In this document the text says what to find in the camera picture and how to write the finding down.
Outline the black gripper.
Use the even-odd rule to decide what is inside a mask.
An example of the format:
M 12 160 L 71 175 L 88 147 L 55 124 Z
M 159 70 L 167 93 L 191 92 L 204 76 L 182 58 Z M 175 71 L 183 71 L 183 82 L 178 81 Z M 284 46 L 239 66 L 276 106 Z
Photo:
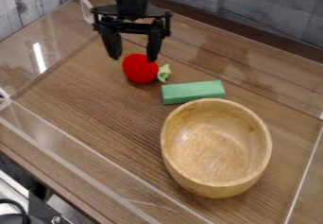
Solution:
M 93 30 L 100 32 L 108 56 L 118 60 L 123 53 L 120 33 L 148 35 L 148 61 L 158 59 L 163 38 L 171 36 L 170 10 L 148 5 L 146 11 L 138 15 L 124 15 L 115 5 L 97 6 L 91 10 L 95 22 Z

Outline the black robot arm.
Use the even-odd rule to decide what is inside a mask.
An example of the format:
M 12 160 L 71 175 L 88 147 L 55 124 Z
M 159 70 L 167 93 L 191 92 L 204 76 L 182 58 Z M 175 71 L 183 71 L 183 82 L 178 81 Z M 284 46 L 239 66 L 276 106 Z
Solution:
M 150 4 L 150 0 L 115 0 L 115 4 L 91 9 L 93 30 L 102 35 L 108 56 L 118 60 L 123 54 L 123 34 L 148 36 L 148 62 L 158 59 L 163 40 L 171 36 L 170 10 Z

